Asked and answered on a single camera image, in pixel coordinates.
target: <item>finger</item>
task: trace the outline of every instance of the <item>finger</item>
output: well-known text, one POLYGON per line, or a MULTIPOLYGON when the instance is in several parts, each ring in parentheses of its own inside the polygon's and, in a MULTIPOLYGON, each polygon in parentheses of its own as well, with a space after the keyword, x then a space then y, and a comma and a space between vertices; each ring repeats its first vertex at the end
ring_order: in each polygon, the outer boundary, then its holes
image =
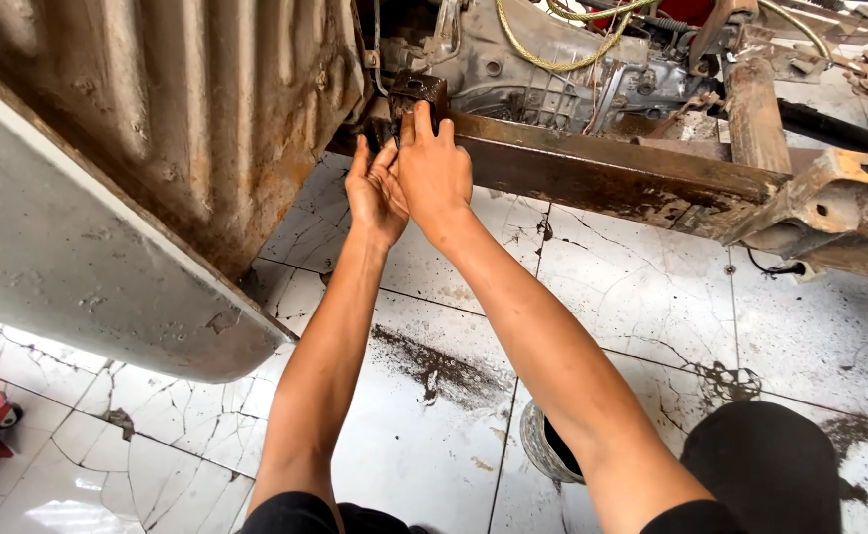
POLYGON ((440 130, 438 131, 437 138, 454 142, 454 122, 450 119, 440 121, 440 130))
POLYGON ((414 144, 414 112, 404 113, 401 116, 401 146, 414 144))
POLYGON ((355 149, 355 157, 351 161, 351 168, 348 169, 348 176, 362 177, 368 173, 368 138, 358 136, 358 148, 355 149))
POLYGON ((414 136, 416 139, 434 139, 431 127, 431 104, 425 100, 414 103, 414 136))
POLYGON ((387 169, 391 165, 391 162, 394 161, 394 158, 398 156, 398 146, 394 142, 394 138, 388 139, 384 144, 384 148, 380 150, 378 156, 375 157, 375 161, 371 164, 372 167, 380 165, 384 169, 387 169))

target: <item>metal mounting bracket with hole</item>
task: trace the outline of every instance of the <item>metal mounting bracket with hole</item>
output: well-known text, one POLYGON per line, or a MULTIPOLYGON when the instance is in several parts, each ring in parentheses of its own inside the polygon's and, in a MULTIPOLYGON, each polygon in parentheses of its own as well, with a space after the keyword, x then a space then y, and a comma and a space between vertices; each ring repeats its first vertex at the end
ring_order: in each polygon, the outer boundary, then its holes
POLYGON ((828 148, 722 242, 796 258, 867 221, 868 154, 828 148))

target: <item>yellow cable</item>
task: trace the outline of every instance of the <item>yellow cable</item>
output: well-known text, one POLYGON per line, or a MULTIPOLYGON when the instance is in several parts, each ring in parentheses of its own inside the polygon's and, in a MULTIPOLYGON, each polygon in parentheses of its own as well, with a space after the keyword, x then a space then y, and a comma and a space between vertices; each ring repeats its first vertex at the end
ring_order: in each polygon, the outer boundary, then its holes
MULTIPOLYGON (((622 17, 621 22, 619 22, 618 28, 615 29, 615 32, 606 38, 606 41, 599 46, 599 49, 595 51, 593 55, 588 56, 583 60, 579 60, 574 63, 552 63, 543 59, 539 59, 535 55, 532 55, 528 50, 526 50, 523 45, 516 39, 516 36, 512 34, 512 30, 510 29, 510 23, 506 20, 506 11, 503 9, 503 0, 497 0, 497 15, 499 15, 499 24, 503 27, 503 32, 506 33, 507 39, 510 40, 510 44, 513 48, 515 48, 516 52, 519 55, 523 56, 523 59, 532 63, 536 67, 545 68, 546 70, 552 70, 555 72, 567 72, 570 70, 576 70, 582 67, 588 67, 589 65, 598 61, 602 56, 608 52, 610 48, 612 48, 615 43, 622 37, 622 32, 625 31, 625 27, 629 25, 629 20, 631 20, 631 8, 645 6, 647 4, 652 4, 657 2, 658 0, 637 0, 632 2, 628 6, 617 7, 616 9, 609 9, 608 11, 599 11, 597 13, 586 13, 588 15, 602 15, 606 13, 606 15, 598 18, 605 18, 605 16, 613 16, 619 12, 619 9, 625 13, 625 16, 622 17)), ((570 15, 576 15, 576 13, 568 13, 567 11, 562 11, 570 15)))
POLYGON ((606 19, 612 18, 616 15, 620 15, 622 13, 628 13, 633 11, 639 7, 644 7, 649 4, 654 4, 658 2, 658 0, 635 0, 631 4, 627 4, 625 6, 613 7, 612 9, 606 9, 604 11, 594 11, 592 13, 571 13, 559 7, 555 0, 546 0, 546 5, 549 7, 549 10, 553 13, 559 15, 564 19, 569 20, 578 20, 578 21, 590 21, 590 20, 598 20, 598 19, 606 19))

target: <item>engine component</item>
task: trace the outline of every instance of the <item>engine component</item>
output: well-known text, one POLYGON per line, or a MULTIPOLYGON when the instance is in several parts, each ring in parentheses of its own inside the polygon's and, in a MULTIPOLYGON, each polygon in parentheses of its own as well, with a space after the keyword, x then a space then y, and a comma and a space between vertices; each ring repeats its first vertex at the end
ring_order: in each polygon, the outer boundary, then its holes
MULTIPOLYGON (((603 131, 626 113, 665 117, 716 86, 690 75, 680 60, 652 49, 648 40, 627 35, 596 64, 550 72, 513 49, 495 2, 463 6, 461 0, 443 0, 434 34, 422 45, 382 38, 383 70, 443 78, 451 109, 575 133, 603 131)), ((527 0, 504 0, 503 6, 512 33, 544 61, 581 60, 606 42, 527 0)))

